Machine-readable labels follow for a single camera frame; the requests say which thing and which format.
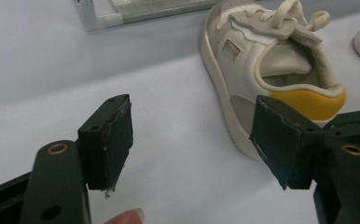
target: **shoe tongue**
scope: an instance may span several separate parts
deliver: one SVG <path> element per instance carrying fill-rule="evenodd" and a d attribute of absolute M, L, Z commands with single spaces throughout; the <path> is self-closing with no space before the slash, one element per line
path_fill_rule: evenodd
<path fill-rule="evenodd" d="M 262 77 L 304 75 L 312 69 L 304 47 L 293 40 L 279 42 L 266 54 L 260 66 Z"/>

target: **finger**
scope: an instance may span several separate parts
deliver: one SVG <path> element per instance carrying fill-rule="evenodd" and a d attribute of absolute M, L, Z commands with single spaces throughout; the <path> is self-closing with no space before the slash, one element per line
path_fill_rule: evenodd
<path fill-rule="evenodd" d="M 116 217 L 111 218 L 105 224 L 142 224 L 145 220 L 145 213 L 142 209 L 123 212 Z"/>

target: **white table surface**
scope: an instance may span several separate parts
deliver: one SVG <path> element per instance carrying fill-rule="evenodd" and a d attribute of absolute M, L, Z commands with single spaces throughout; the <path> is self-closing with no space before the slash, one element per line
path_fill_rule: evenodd
<path fill-rule="evenodd" d="M 317 34 L 348 88 L 341 112 L 360 110 L 360 1 L 303 5 L 307 15 L 331 10 Z M 283 191 L 232 145 L 198 48 L 206 13 L 87 33 L 75 1 L 0 0 L 0 184 L 31 171 L 45 144 L 76 140 L 104 100 L 129 93 L 134 145 L 112 197 L 90 191 L 93 223 L 135 207 L 148 224 L 317 223 L 314 185 Z"/>

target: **yellow heel patch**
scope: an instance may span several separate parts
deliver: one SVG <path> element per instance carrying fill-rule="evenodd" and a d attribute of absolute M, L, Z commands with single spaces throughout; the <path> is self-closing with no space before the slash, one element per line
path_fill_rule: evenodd
<path fill-rule="evenodd" d="M 346 93 L 327 97 L 308 90 L 273 91 L 270 97 L 281 100 L 311 120 L 326 120 L 334 117 L 346 100 Z"/>

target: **metal frame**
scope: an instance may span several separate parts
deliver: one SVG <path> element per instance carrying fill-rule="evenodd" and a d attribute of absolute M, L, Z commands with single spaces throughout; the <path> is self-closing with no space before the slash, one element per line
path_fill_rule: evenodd
<path fill-rule="evenodd" d="M 111 2 L 118 12 L 99 16 L 96 15 L 93 0 L 76 0 L 87 31 L 204 10 L 212 7 L 218 0 L 127 0 L 126 4 L 120 3 L 120 0 Z"/>

